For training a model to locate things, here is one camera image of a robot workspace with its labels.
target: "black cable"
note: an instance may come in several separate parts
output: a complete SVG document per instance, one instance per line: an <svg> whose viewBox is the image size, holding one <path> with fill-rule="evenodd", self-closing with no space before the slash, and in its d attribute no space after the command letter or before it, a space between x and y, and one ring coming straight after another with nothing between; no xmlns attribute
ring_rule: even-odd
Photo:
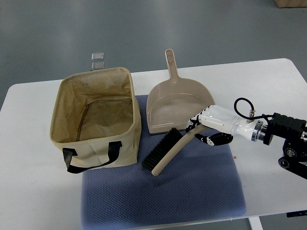
<svg viewBox="0 0 307 230"><path fill-rule="evenodd" d="M247 120L256 120L256 119L261 119L261 118L264 118L266 121L268 121L268 117L274 117L273 115L265 115L265 114L262 114L261 116L254 116L254 117L249 117L249 116L244 116L243 114L241 114L238 109L236 108L236 104L239 102L239 101L246 101L249 103L250 107L251 107L251 110L255 110L254 109L254 105L253 103L249 100L249 99L246 99L244 97L240 97L238 99L236 99L235 101L235 104L234 104L234 109L235 109L235 112L241 116L242 118L245 118Z"/></svg>

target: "black bristles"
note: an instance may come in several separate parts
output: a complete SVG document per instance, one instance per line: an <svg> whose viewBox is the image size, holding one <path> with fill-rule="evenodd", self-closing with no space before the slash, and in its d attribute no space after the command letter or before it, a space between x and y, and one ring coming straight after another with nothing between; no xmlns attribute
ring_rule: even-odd
<svg viewBox="0 0 307 230"><path fill-rule="evenodd" d="M145 157L145 159L142 161L142 167L150 171L153 170L160 160L162 160L162 158L182 137L183 136L176 128L172 128Z"/></svg>

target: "white table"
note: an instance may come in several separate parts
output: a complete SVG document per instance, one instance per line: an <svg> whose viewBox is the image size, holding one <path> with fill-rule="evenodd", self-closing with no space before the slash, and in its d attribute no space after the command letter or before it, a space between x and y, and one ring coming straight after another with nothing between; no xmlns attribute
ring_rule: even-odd
<svg viewBox="0 0 307 230"><path fill-rule="evenodd" d="M287 59L179 69L203 83L217 104L232 109L246 97L256 115L274 112L307 119L307 84ZM136 95L168 79L167 70L133 73ZM10 87L0 111L0 229L80 229L82 174L66 172L62 153L49 139L60 80ZM240 111L249 111L244 103ZM284 140L270 146L236 138L230 144L246 185L242 218L307 209L307 180L282 169Z"/></svg>

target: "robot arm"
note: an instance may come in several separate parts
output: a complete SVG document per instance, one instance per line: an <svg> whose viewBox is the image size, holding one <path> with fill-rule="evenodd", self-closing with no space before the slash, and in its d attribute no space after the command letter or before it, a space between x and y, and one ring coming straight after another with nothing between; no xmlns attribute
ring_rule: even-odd
<svg viewBox="0 0 307 230"><path fill-rule="evenodd" d="M250 103L252 110L249 117L243 116L237 111L236 103L240 100ZM236 100L235 111L218 105L211 105L189 120L186 132L198 125L220 131L220 133L210 137L201 134L195 136L212 146L228 144L237 135L251 141L259 139L264 144L269 145L273 136L279 136L285 139L283 157L279 159L279 165L307 179L307 166L300 163L307 161L307 122L305 120L294 119L278 113L254 117L253 105L245 98ZM268 124L264 125L259 120L260 118L264 118Z"/></svg>

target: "beige brush handle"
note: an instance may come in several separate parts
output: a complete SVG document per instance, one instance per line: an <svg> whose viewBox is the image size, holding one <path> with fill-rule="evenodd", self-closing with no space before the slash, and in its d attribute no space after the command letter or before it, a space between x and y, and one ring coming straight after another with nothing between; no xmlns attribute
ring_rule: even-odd
<svg viewBox="0 0 307 230"><path fill-rule="evenodd" d="M206 126L199 125L195 129L192 129L190 132L184 135L154 167L154 169L152 170L152 175L159 175L160 172L167 166L167 164L177 155L177 153L194 138L195 134L202 133L207 129L208 128Z"/></svg>

